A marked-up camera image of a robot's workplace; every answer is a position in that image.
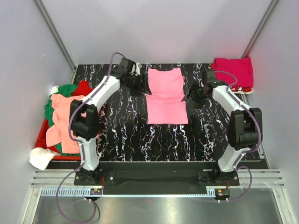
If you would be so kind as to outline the pink t shirt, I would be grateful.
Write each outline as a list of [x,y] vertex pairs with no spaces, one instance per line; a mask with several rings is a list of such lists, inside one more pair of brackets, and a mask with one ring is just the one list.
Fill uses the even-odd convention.
[[146,96],[150,125],[186,125],[185,78],[180,68],[169,71],[148,69],[151,94]]

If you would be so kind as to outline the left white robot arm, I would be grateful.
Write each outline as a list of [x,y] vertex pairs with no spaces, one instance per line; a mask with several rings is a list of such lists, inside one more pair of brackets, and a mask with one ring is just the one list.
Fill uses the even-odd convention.
[[78,143],[81,155],[79,170],[85,174],[85,180],[97,184],[101,179],[99,159],[97,157],[96,136],[100,131],[99,111],[106,101],[121,87],[127,87],[134,96],[150,95],[148,79],[141,72],[141,64],[122,58],[113,67],[109,65],[107,74],[101,82],[82,100],[73,100],[70,104],[68,134]]

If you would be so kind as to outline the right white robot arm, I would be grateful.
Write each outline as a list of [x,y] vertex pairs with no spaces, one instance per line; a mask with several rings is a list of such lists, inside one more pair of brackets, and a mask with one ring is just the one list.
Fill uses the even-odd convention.
[[245,104],[231,91],[231,86],[217,80],[215,74],[214,70],[202,72],[202,84],[194,82],[183,100],[190,99],[196,108],[202,108],[206,100],[212,98],[230,115],[228,146],[209,177],[214,183],[223,185],[233,177],[245,154],[258,150],[263,138],[262,111]]

